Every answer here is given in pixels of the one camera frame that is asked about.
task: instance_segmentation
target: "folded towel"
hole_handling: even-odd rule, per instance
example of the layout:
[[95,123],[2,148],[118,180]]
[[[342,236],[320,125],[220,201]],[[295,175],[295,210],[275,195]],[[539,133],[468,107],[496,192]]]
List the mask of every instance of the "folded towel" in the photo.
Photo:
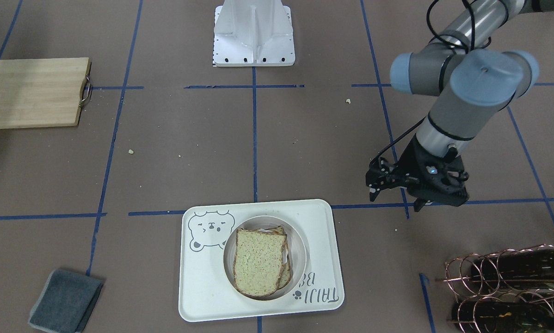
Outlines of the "folded towel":
[[82,274],[54,270],[30,310],[28,324],[49,333],[82,332],[102,289],[102,282]]

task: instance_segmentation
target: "metal handle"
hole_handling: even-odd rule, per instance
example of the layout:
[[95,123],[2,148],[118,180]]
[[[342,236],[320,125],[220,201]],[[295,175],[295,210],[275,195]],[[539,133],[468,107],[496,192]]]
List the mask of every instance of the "metal handle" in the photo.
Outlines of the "metal handle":
[[92,85],[92,81],[90,80],[90,76],[88,76],[88,75],[86,75],[86,84],[84,85],[83,90],[86,90],[86,88],[87,88],[88,91],[86,93],[86,97],[84,97],[80,101],[80,108],[83,108],[90,101],[90,99],[92,97],[93,85]]

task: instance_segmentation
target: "bear face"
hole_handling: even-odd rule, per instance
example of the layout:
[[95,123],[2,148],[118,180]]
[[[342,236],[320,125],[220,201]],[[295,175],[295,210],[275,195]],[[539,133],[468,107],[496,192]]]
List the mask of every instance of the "bear face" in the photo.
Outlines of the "bear face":
[[223,249],[234,225],[234,216],[229,211],[224,214],[218,211],[206,211],[203,215],[195,213],[188,223],[192,237],[191,249],[195,252],[201,251],[204,247],[218,246]]

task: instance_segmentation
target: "white bowl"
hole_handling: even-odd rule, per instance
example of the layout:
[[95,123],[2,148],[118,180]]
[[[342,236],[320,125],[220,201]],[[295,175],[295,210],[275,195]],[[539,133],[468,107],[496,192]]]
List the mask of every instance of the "white bowl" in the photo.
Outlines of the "white bowl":
[[224,248],[224,270],[226,270],[226,277],[234,286],[234,256],[236,251],[236,230],[247,229],[270,229],[278,226],[283,226],[283,230],[287,234],[287,245],[289,248],[289,260],[291,267],[291,279],[285,287],[275,291],[272,295],[267,297],[251,298],[257,301],[271,301],[287,295],[298,285],[304,270],[306,268],[306,247],[304,241],[300,237],[300,234],[287,222],[278,219],[273,216],[256,216],[244,221],[241,225],[234,228],[234,231],[230,235],[230,238],[226,241],[226,247]]

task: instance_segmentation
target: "cutting board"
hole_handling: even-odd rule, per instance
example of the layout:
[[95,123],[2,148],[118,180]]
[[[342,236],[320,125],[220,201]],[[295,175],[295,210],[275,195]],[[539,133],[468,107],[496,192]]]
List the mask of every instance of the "cutting board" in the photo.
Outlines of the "cutting board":
[[89,58],[0,60],[0,129],[75,126]]

